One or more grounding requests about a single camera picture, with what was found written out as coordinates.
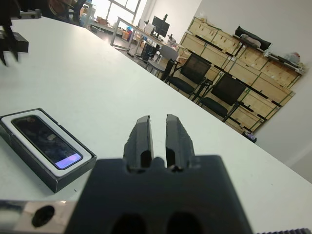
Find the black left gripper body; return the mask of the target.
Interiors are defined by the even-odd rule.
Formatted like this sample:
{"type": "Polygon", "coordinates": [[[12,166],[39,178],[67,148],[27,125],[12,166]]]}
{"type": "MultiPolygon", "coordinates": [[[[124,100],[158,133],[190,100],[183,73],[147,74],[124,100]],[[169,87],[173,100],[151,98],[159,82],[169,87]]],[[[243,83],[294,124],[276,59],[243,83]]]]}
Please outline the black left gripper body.
{"type": "Polygon", "coordinates": [[[0,1],[0,25],[12,26],[13,20],[40,19],[42,16],[40,9],[22,11],[17,0],[0,1]]]}

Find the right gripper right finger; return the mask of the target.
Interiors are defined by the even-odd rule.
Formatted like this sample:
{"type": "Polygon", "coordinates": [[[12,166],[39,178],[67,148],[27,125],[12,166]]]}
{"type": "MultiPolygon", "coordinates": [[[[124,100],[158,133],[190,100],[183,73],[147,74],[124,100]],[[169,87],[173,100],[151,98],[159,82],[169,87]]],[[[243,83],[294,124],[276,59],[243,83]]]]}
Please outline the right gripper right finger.
{"type": "Polygon", "coordinates": [[[180,119],[172,114],[166,117],[166,161],[168,168],[188,168],[195,156],[193,142],[180,119]]]}

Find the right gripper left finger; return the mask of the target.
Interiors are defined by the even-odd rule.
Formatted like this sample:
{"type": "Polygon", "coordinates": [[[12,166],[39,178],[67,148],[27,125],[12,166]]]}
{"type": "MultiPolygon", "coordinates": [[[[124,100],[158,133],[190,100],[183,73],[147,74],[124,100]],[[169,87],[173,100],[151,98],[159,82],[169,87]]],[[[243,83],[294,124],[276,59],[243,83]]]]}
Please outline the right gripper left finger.
{"type": "Polygon", "coordinates": [[[154,158],[150,116],[136,121],[124,145],[123,159],[130,170],[149,168],[154,158]]]}

